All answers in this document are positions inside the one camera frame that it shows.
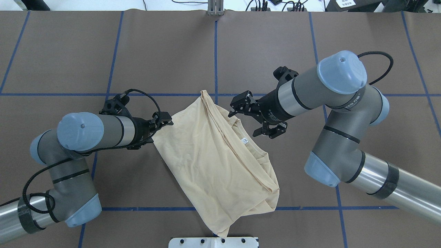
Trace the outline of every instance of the silver metal tube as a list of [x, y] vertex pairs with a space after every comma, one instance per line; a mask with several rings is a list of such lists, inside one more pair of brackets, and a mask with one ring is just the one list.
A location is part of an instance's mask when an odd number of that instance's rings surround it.
[[368, 194], [377, 192], [386, 181], [388, 174], [388, 164], [366, 153], [364, 166], [358, 177], [351, 182], [351, 185]]
[[[27, 234], [19, 220], [17, 212], [18, 203], [18, 201], [15, 201], [0, 207], [0, 244]], [[38, 209], [47, 210], [45, 198], [42, 196], [32, 197], [30, 204]], [[55, 223], [49, 214], [39, 214], [33, 211], [31, 211], [31, 214], [32, 218], [42, 228]]]
[[366, 154], [362, 166], [351, 185], [400, 209], [441, 225], [441, 187], [370, 154]]
[[283, 110], [292, 116], [297, 116], [308, 110], [302, 107], [295, 99], [294, 93], [292, 92], [292, 81], [293, 79], [280, 86], [277, 96]]
[[441, 187], [399, 169], [400, 178], [386, 202], [441, 225]]

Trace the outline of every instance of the white label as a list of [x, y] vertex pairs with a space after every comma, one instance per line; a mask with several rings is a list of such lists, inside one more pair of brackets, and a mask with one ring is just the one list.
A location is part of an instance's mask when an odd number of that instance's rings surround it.
[[354, 0], [336, 0], [336, 2], [338, 6], [340, 6], [340, 8], [346, 8], [355, 5]]

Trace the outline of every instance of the white surface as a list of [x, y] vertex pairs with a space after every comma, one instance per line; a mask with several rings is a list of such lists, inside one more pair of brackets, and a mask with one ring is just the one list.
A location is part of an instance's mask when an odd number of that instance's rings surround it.
[[168, 248], [258, 248], [258, 238], [253, 237], [227, 237], [225, 243], [222, 243], [222, 238], [219, 237], [201, 237], [201, 238], [173, 238], [168, 243]]
[[[206, 0], [177, 0], [177, 1], [196, 1], [205, 2]], [[169, 10], [169, 11], [184, 11], [184, 10], [197, 10], [207, 9], [207, 4], [177, 4], [171, 0], [145, 0], [147, 10]], [[45, 0], [45, 3], [54, 11], [120, 11], [127, 9], [141, 9], [144, 10], [144, 4], [142, 0]], [[224, 0], [224, 8], [234, 11], [245, 11], [249, 1], [248, 0]], [[271, 11], [281, 11], [285, 4], [278, 4], [274, 6], [271, 2], [268, 3], [268, 8]], [[323, 11], [323, 0], [308, 0], [305, 3], [305, 8], [308, 11]], [[14, 0], [0, 0], [0, 10], [17, 10], [21, 8], [14, 2]]]
[[336, 2], [338, 6], [340, 6], [340, 8], [346, 8], [355, 5], [355, 2], [353, 0], [336, 0]]

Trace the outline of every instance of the blue joint cap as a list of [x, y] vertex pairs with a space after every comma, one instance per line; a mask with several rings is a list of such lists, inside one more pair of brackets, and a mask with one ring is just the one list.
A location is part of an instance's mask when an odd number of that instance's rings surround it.
[[387, 115], [389, 114], [389, 101], [377, 88], [375, 89], [380, 93], [381, 96], [381, 112], [376, 120], [369, 124], [369, 126], [376, 126], [380, 124], [384, 119], [386, 119]]
[[64, 222], [68, 227], [76, 227], [95, 219], [101, 211], [100, 199], [96, 194]]
[[37, 138], [35, 138], [29, 147], [30, 156], [40, 165], [46, 165], [46, 164], [41, 160], [40, 156], [38, 155], [38, 144], [40, 143], [40, 140], [43, 137], [43, 135], [45, 135], [45, 133], [49, 132], [50, 130], [52, 129], [47, 130], [46, 132], [40, 134]]
[[101, 141], [104, 124], [97, 115], [89, 112], [70, 113], [58, 123], [56, 133], [64, 148], [86, 151]]
[[314, 152], [309, 153], [305, 164], [305, 172], [308, 176], [330, 187], [336, 187], [340, 179]]
[[328, 89], [343, 95], [355, 93], [367, 82], [363, 63], [350, 51], [341, 51], [320, 61], [317, 75]]

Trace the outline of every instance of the black cable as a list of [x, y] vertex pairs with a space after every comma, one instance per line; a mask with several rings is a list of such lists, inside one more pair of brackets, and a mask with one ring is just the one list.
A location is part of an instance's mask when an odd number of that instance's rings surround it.
[[286, 7], [286, 5], [287, 5], [288, 3], [292, 3], [292, 8], [294, 8], [294, 4], [295, 4], [294, 1], [288, 1], [288, 2], [286, 2], [285, 5], [283, 6], [282, 11], [285, 10], [285, 7]]
[[298, 8], [300, 8], [301, 2], [300, 0], [297, 1], [297, 3], [295, 4], [295, 7], [291, 10], [291, 11], [297, 11]]
[[8, 205], [8, 204], [13, 203], [13, 202], [18, 201], [18, 200], [20, 200], [20, 197], [19, 198], [15, 198], [13, 200], [10, 200], [8, 202], [5, 202], [5, 203], [1, 204], [0, 207]]
[[50, 194], [46, 194], [46, 193], [32, 193], [32, 194], [30, 194], [29, 200], [30, 200], [33, 196], [43, 196], [43, 197], [45, 197], [45, 198], [47, 197], [47, 198], [51, 199], [53, 204], [52, 204], [52, 206], [51, 206], [48, 210], [40, 210], [40, 209], [37, 209], [37, 208], [35, 208], [34, 206], [32, 206], [32, 205], [29, 203], [28, 198], [26, 197], [26, 195], [27, 195], [27, 193], [26, 193], [27, 188], [29, 187], [30, 183], [34, 180], [34, 178], [37, 177], [38, 175], [40, 175], [41, 173], [43, 173], [43, 172], [45, 172], [46, 170], [48, 170], [48, 169], [50, 169], [50, 168], [53, 168], [53, 167], [55, 167], [55, 166], [57, 166], [57, 165], [61, 165], [61, 164], [63, 164], [63, 163], [69, 162], [69, 161], [71, 161], [71, 160], [72, 160], [72, 158], [66, 158], [66, 159], [64, 159], [64, 160], [62, 160], [62, 161], [60, 161], [60, 162], [57, 162], [57, 163], [53, 164], [53, 165], [49, 165], [48, 167], [39, 170], [37, 173], [35, 173], [34, 175], [32, 175], [32, 176], [29, 178], [29, 180], [26, 182], [25, 187], [23, 188], [23, 192], [22, 192], [23, 202], [25, 203], [25, 205], [26, 205], [29, 209], [31, 209], [32, 211], [37, 212], [37, 213], [39, 213], [39, 214], [48, 214], [48, 213], [52, 212], [52, 210], [54, 210], [54, 208], [55, 208], [55, 199], [53, 198], [52, 195], [50, 195]]
[[252, 3], [253, 1], [255, 1], [255, 0], [251, 0], [251, 1], [248, 3], [247, 8], [245, 9], [245, 11], [248, 10], [249, 6], [251, 5], [251, 3]]
[[173, 3], [177, 4], [207, 4], [208, 2], [176, 2], [175, 0], [172, 0]]
[[[151, 97], [149, 94], [145, 93], [144, 91], [137, 90], [137, 89], [129, 89], [129, 90], [126, 90], [124, 93], [126, 95], [128, 95], [130, 92], [133, 92], [133, 91], [139, 92], [139, 93], [147, 96], [148, 98], [150, 98], [153, 101], [153, 103], [155, 104], [155, 106], [156, 106], [156, 108], [158, 109], [158, 112], [159, 112], [158, 119], [156, 121], [158, 123], [161, 123], [162, 122], [161, 109], [159, 108], [159, 105], [155, 101], [155, 99], [153, 97]], [[78, 152], [78, 151], [76, 151], [76, 153], [78, 153], [80, 155], [83, 155], [83, 156], [89, 156], [92, 153], [94, 153], [96, 151], [101, 151], [101, 150], [123, 149], [123, 148], [131, 148], [131, 147], [135, 147], [135, 146], [139, 146], [139, 145], [145, 145], [145, 144], [147, 144], [147, 141], [156, 133], [156, 131], [159, 130], [159, 128], [160, 128], [160, 126], [157, 125], [155, 130], [153, 130], [152, 133], [147, 138], [145, 138], [145, 139], [143, 139], [143, 140], [141, 140], [141, 141], [139, 141], [139, 142], [137, 142], [135, 144], [132, 144], [132, 145], [125, 145], [125, 146], [120, 146], [120, 147], [103, 147], [103, 148], [97, 148], [97, 149], [94, 149], [94, 150], [90, 150], [90, 151], [85, 152], [85, 153]]]
[[380, 55], [386, 56], [389, 59], [389, 67], [387, 68], [386, 72], [383, 75], [381, 75], [379, 78], [377, 78], [376, 80], [369, 83], [369, 85], [373, 85], [374, 83], [382, 80], [389, 73], [389, 71], [392, 69], [393, 58], [388, 53], [380, 52], [380, 51], [371, 51], [371, 52], [361, 53], [361, 54], [357, 55], [357, 57], [360, 58], [360, 57], [363, 57], [365, 55], [370, 55], [370, 54], [380, 54]]

